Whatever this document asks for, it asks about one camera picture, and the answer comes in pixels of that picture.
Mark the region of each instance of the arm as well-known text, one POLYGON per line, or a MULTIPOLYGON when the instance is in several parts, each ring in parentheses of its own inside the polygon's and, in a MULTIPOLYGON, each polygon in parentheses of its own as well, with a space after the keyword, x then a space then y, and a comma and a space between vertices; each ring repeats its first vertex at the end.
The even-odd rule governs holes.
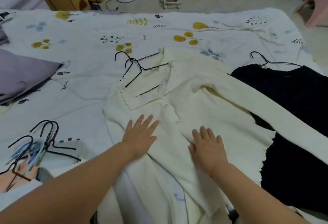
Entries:
POLYGON ((1 223, 87 224, 123 168, 146 154, 156 140, 153 116, 129 121, 122 142, 36 188, 0 212, 1 223))
POLYGON ((194 161, 207 172, 229 198, 244 224, 309 224, 230 164, 221 136, 212 130, 193 130, 189 146, 194 161))

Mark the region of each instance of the pink chair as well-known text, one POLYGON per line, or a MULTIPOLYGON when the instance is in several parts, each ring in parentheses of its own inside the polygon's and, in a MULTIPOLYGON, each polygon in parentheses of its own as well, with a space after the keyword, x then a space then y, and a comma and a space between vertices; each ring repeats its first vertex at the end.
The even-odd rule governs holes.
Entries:
MULTIPOLYGON (((305 0, 296 11, 301 11, 309 1, 310 0, 305 0)), ((316 6, 311 18, 305 24, 306 27, 315 27, 328 15, 328 0, 314 0, 314 2, 316 6)))

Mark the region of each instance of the mattress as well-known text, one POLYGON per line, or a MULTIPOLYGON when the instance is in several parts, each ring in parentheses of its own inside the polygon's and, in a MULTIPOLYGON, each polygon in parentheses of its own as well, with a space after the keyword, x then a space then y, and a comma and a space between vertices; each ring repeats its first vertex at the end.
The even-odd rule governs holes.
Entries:
MULTIPOLYGON (((251 63, 264 64, 260 53, 271 62, 306 65, 322 73, 312 60, 301 33, 278 9, 133 15, 2 11, 12 13, 13 20, 2 26, 10 44, 0 48, 63 65, 50 80, 0 112, 1 159, 8 156, 9 143, 26 135, 45 119, 59 123, 56 142, 81 139, 96 154, 111 147, 113 143, 102 108, 110 85, 126 72, 128 57, 125 53, 141 59, 163 52, 165 47, 189 49, 233 69, 251 63), (253 51, 258 53, 251 57, 253 51)), ((151 58, 140 63, 143 65, 151 58)), ((291 64, 266 66, 279 70, 297 68, 291 64)), ((171 193, 185 209, 182 188, 160 165, 157 166, 171 193)), ((125 171, 114 189, 124 223, 153 223, 125 171)))

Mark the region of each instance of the cream cardigan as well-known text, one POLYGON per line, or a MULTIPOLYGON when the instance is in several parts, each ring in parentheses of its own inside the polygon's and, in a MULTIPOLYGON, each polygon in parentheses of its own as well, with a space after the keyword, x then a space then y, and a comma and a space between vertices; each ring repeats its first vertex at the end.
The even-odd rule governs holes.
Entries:
POLYGON ((325 136, 257 90, 227 75, 231 71, 220 62, 196 53, 165 49, 164 55, 150 59, 151 65, 145 68, 167 62, 169 65, 144 71, 127 88, 124 86, 135 75, 114 84, 104 107, 114 143, 121 141, 129 119, 153 114, 154 120, 160 120, 154 132, 158 139, 148 155, 127 168, 154 223, 180 224, 187 220, 179 214, 181 210, 152 159, 173 175, 207 216, 225 209, 229 202, 191 160, 187 148, 193 142, 191 131, 201 125, 222 136, 228 160, 258 184, 265 151, 275 132, 256 125, 248 111, 267 121, 286 139, 328 161, 325 136), (158 88, 139 96, 158 84, 158 88))

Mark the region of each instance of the floor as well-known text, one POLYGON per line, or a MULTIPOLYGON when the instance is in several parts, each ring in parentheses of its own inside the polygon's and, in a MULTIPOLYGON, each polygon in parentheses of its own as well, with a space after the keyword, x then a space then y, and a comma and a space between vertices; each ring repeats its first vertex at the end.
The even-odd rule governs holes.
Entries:
MULTIPOLYGON (((104 0, 100 6, 107 11, 104 0)), ((311 51, 314 60, 328 75, 328 16, 322 25, 308 29, 304 26, 304 19, 311 16, 312 10, 305 7, 301 13, 294 10, 302 3, 302 0, 182 0, 181 9, 172 8, 164 10, 159 0, 135 0, 131 3, 118 3, 110 0, 107 3, 109 10, 118 10, 113 13, 161 13, 161 12, 238 12, 250 9, 273 7, 283 10, 296 24, 302 33, 306 46, 311 51)))

